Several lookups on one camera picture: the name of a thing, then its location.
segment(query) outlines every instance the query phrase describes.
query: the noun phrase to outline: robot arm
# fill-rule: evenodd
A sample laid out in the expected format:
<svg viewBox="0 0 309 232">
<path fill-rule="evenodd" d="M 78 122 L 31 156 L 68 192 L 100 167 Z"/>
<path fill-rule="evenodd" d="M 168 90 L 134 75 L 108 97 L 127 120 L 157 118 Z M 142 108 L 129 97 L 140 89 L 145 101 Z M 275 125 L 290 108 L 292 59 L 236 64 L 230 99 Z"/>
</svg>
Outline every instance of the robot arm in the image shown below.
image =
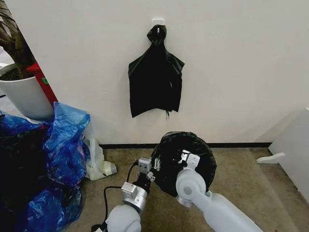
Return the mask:
<svg viewBox="0 0 309 232">
<path fill-rule="evenodd" d="M 203 178 L 193 170 L 183 170 L 176 182 L 177 200 L 184 206 L 195 204 L 216 232 L 262 232 L 262 230 L 227 198 L 218 193 L 205 193 Z"/>
<path fill-rule="evenodd" d="M 182 159 L 187 166 L 178 173 L 176 180 L 177 201 L 185 207 L 196 205 L 204 214 L 205 221 L 216 232 L 263 232 L 249 217 L 234 206 L 227 198 L 211 191 L 206 192 L 206 184 L 195 171 L 199 156 L 183 151 Z M 155 177 L 150 172 L 151 160 L 139 160 L 140 176 L 136 182 L 125 182 L 122 186 L 125 205 L 115 207 L 106 223 L 108 232 L 140 232 L 140 216 L 149 194 L 150 180 Z"/>
</svg>

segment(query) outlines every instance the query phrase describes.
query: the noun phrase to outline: potted plant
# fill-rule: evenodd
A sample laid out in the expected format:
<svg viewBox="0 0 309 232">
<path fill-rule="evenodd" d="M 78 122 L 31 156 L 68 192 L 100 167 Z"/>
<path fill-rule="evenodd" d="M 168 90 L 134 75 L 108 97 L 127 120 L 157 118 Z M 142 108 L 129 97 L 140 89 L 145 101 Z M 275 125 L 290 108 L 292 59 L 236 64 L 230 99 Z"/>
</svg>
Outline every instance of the potted plant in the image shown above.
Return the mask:
<svg viewBox="0 0 309 232">
<path fill-rule="evenodd" d="M 0 0 L 0 46 L 14 64 L 0 68 L 0 89 L 26 117 L 43 120 L 54 115 L 53 108 L 27 67 L 35 58 L 5 2 Z"/>
</svg>

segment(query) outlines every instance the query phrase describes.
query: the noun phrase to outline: concrete floor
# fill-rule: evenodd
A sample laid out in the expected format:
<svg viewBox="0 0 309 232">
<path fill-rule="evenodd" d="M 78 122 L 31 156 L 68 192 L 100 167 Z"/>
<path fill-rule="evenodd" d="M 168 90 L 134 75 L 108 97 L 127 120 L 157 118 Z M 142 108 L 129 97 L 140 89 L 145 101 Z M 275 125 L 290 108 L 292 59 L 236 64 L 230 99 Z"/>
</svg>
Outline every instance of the concrete floor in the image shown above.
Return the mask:
<svg viewBox="0 0 309 232">
<path fill-rule="evenodd" d="M 0 98 L 0 110 L 10 115 L 25 117 L 21 114 L 21 112 L 19 112 L 19 110 L 16 109 L 7 96 Z"/>
<path fill-rule="evenodd" d="M 266 148 L 212 149 L 217 171 L 211 191 L 227 197 L 257 223 L 264 232 L 309 232 L 309 205 L 279 165 L 257 164 L 256 158 L 268 156 Z M 105 150 L 105 158 L 117 165 L 118 173 L 98 181 L 85 180 L 85 204 L 80 218 L 65 232 L 89 232 L 105 216 L 103 189 L 121 186 L 134 159 L 148 157 L 152 149 Z M 132 171 L 131 182 L 135 180 Z M 121 204 L 119 189 L 107 190 L 109 211 Z M 152 184 L 147 205 L 141 215 L 144 232 L 211 232 L 202 213 L 187 209 L 176 199 Z"/>
</svg>

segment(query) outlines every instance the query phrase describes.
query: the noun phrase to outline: red box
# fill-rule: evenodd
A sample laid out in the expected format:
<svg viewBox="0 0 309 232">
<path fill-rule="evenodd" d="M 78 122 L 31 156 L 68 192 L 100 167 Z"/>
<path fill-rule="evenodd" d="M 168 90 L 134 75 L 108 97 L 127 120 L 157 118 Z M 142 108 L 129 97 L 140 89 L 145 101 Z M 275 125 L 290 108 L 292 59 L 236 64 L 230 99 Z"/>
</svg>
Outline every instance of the red box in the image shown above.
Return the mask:
<svg viewBox="0 0 309 232">
<path fill-rule="evenodd" d="M 43 92 L 47 96 L 50 104 L 52 107 L 54 106 L 54 102 L 58 101 L 52 88 L 50 88 L 41 68 L 39 67 L 38 63 L 35 62 L 33 65 L 27 68 L 27 72 L 32 72 L 35 77 L 37 78 Z"/>
</svg>

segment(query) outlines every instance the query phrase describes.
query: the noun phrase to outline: blue plastic bag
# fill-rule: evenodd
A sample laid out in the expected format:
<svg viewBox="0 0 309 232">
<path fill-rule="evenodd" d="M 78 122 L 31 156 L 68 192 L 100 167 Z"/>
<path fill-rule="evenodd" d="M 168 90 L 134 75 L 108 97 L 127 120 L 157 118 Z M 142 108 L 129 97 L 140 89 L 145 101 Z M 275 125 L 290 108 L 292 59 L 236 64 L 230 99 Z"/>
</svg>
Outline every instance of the blue plastic bag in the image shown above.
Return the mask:
<svg viewBox="0 0 309 232">
<path fill-rule="evenodd" d="M 39 124 L 33 124 L 22 117 L 12 116 L 0 110 L 0 135 L 16 135 L 33 129 L 46 129 L 52 124 L 52 121 L 45 121 Z"/>
<path fill-rule="evenodd" d="M 90 121 L 85 111 L 63 103 L 54 103 L 55 119 L 50 137 L 43 145 L 47 155 L 48 177 L 57 183 L 74 187 L 86 174 L 89 152 L 84 149 L 82 132 Z"/>
<path fill-rule="evenodd" d="M 79 188 L 68 188 L 54 183 L 28 203 L 27 222 L 21 222 L 19 226 L 24 232 L 59 231 L 79 218 L 82 205 Z"/>
</svg>

